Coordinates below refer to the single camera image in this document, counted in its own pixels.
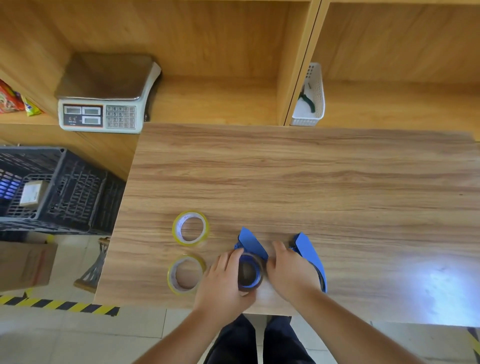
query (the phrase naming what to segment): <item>white plastic basket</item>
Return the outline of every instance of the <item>white plastic basket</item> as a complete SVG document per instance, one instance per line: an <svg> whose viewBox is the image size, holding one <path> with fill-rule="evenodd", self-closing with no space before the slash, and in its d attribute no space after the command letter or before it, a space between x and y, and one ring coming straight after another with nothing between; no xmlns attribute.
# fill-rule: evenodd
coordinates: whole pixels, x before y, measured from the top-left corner
<svg viewBox="0 0 480 364"><path fill-rule="evenodd" d="M315 126L325 114L324 85L322 83L322 68L319 63L310 63L304 81L305 96L315 104L315 113L301 98L298 99L290 125Z"/></svg>

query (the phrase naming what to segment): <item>person's left hand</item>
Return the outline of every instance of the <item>person's left hand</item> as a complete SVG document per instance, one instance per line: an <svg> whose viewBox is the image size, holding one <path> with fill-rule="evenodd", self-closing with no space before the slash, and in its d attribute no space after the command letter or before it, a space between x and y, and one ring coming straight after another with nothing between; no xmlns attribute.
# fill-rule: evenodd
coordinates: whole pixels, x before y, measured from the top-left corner
<svg viewBox="0 0 480 364"><path fill-rule="evenodd" d="M208 316L218 329L235 320L256 299L256 291L242 296L238 289L239 260L243 248L220 255L204 273L193 311Z"/></svg>

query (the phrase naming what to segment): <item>small cardboard box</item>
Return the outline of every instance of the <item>small cardboard box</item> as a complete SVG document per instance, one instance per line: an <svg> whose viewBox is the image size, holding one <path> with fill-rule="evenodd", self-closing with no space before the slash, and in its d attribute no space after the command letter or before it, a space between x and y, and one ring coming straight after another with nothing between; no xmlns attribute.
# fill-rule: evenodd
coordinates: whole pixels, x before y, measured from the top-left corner
<svg viewBox="0 0 480 364"><path fill-rule="evenodd" d="M46 286L56 244L0 242L0 291Z"/></svg>
<svg viewBox="0 0 480 364"><path fill-rule="evenodd" d="M31 208L32 210L37 209L47 188L47 181L31 181L25 183L19 206Z"/></svg>

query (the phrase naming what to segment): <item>floor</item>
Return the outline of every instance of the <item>floor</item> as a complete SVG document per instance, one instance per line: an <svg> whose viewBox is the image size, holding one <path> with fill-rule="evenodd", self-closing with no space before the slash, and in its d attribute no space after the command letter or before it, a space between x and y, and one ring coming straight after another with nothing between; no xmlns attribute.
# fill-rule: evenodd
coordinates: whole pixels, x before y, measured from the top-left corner
<svg viewBox="0 0 480 364"><path fill-rule="evenodd" d="M98 237L57 236L55 239L59 248L50 284L32 289L29 295L91 303L93 294L73 287L72 283L97 258ZM21 296L23 292L5 294ZM116 317L110 317L0 305L0 364L130 364L171 332L187 314L187 310L180 309L122 307ZM248 317L257 329L261 364L266 317ZM291 324L318 364L335 363L325 345L300 316L293 317ZM428 363L475 363L465 328L371 324Z"/></svg>

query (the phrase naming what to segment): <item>green-handled pliers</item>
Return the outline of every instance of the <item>green-handled pliers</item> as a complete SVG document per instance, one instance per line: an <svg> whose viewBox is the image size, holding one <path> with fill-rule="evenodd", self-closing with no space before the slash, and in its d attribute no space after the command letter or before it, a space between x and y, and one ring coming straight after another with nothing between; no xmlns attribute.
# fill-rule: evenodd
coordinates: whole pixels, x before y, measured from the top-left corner
<svg viewBox="0 0 480 364"><path fill-rule="evenodd" d="M305 95L305 85L301 88L300 95L299 95L299 100L302 99L305 101L308 106L310 106L310 112L315 113L315 104L313 103L312 100L310 100L307 95Z"/></svg>

